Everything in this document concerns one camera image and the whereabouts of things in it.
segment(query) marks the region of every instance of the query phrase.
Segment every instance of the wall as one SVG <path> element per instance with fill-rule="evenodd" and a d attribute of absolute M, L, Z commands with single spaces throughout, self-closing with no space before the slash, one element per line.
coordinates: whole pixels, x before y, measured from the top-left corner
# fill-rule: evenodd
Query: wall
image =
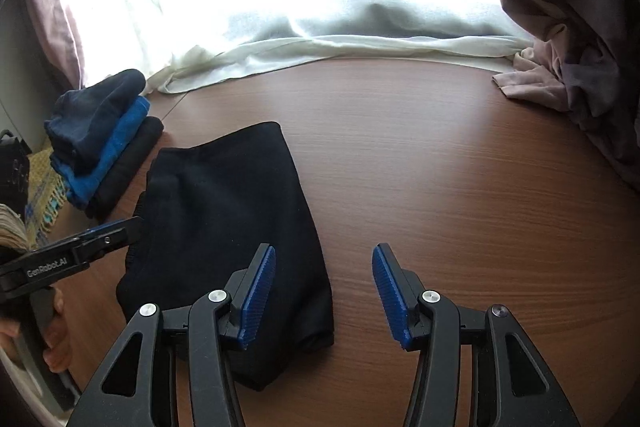
<path fill-rule="evenodd" d="M 6 0 L 0 9 L 0 130 L 10 129 L 39 150 L 45 138 L 42 124 L 61 92 L 24 0 Z"/>

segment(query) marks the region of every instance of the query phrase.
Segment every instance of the brown wood surface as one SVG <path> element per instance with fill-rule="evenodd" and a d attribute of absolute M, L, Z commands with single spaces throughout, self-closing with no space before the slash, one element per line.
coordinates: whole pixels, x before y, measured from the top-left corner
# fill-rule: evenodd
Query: brown wood surface
<path fill-rule="evenodd" d="M 506 304 L 583 427 L 602 426 L 640 373 L 640 201 L 565 116 L 505 99 L 490 72 L 327 60 L 161 103 L 156 151 L 278 121 L 318 228 L 335 346 L 262 393 L 240 388 L 248 427 L 402 425 L 417 355 L 386 325 L 370 269 L 380 241 L 457 304 Z M 114 217 L 132 213 L 149 163 Z M 82 385 L 124 325 L 123 257 L 60 283 Z M 465 351 L 463 380 L 467 362 Z"/>

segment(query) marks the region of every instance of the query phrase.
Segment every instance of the metal bolt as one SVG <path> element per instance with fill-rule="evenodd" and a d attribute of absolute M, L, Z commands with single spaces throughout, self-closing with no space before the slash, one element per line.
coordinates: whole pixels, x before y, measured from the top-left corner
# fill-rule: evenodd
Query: metal bolt
<path fill-rule="evenodd" d="M 226 292 L 224 290 L 213 290 L 209 293 L 209 300 L 211 302 L 222 302 L 226 299 Z"/>
<path fill-rule="evenodd" d="M 496 317 L 506 317 L 509 315 L 509 310 L 504 304 L 494 304 L 491 306 L 491 312 Z"/>
<path fill-rule="evenodd" d="M 151 315 L 156 313 L 157 309 L 158 308 L 156 307 L 155 304 L 152 304 L 152 303 L 143 304 L 142 306 L 140 306 L 140 315 L 142 315 L 143 317 L 150 317 Z"/>
<path fill-rule="evenodd" d="M 440 294 L 433 290 L 427 290 L 422 294 L 422 300 L 427 302 L 438 302 L 440 300 Z"/>

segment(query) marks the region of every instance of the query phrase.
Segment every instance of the blue textured pad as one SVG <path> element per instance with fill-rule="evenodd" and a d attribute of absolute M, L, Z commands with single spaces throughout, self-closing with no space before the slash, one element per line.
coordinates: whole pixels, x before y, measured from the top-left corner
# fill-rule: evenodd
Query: blue textured pad
<path fill-rule="evenodd" d="M 371 267 L 391 334 L 402 349 L 408 349 L 411 343 L 408 309 L 380 247 L 373 250 Z"/>
<path fill-rule="evenodd" d="M 240 332 L 238 334 L 238 342 L 242 349 L 246 349 L 255 339 L 275 273 L 276 251 L 273 247 L 269 247 L 262 263 L 260 263 L 254 283 L 242 303 Z"/>

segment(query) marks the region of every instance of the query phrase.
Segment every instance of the person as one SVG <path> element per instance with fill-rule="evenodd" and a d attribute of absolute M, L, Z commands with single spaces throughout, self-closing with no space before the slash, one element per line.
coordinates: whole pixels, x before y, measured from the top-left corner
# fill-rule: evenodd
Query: person
<path fill-rule="evenodd" d="M 53 308 L 56 312 L 43 333 L 44 341 L 48 347 L 42 354 L 50 370 L 54 373 L 61 373 L 67 370 L 72 358 L 71 339 L 64 315 L 64 304 L 62 291 L 56 288 L 53 298 Z M 13 319 L 0 317 L 0 347 L 4 349 L 9 359 L 18 363 L 20 357 L 11 339 L 14 339 L 19 334 L 20 323 Z"/>

